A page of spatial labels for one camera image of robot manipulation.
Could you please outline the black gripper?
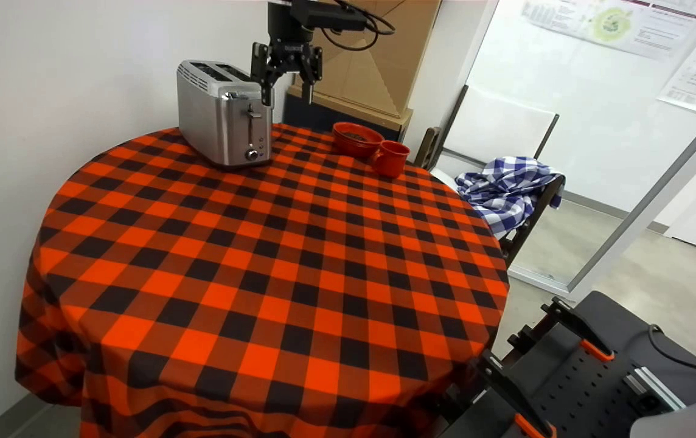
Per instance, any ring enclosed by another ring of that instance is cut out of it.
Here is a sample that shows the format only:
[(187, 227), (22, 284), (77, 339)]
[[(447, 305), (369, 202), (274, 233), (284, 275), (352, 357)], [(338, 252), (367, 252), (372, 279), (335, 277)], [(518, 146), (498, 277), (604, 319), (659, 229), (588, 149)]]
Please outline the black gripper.
[(301, 98), (311, 105), (313, 84), (322, 79), (322, 52), (311, 43), (310, 0), (283, 0), (267, 5), (267, 43), (250, 48), (250, 77), (260, 84), (260, 101), (273, 105), (273, 88), (283, 73), (297, 70)]

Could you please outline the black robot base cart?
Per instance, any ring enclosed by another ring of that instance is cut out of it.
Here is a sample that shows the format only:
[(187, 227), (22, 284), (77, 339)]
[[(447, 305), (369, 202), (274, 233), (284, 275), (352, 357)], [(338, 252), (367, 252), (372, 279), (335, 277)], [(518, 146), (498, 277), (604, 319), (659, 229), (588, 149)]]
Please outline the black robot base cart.
[(696, 356), (602, 291), (484, 352), (445, 390), (442, 438), (696, 438)]

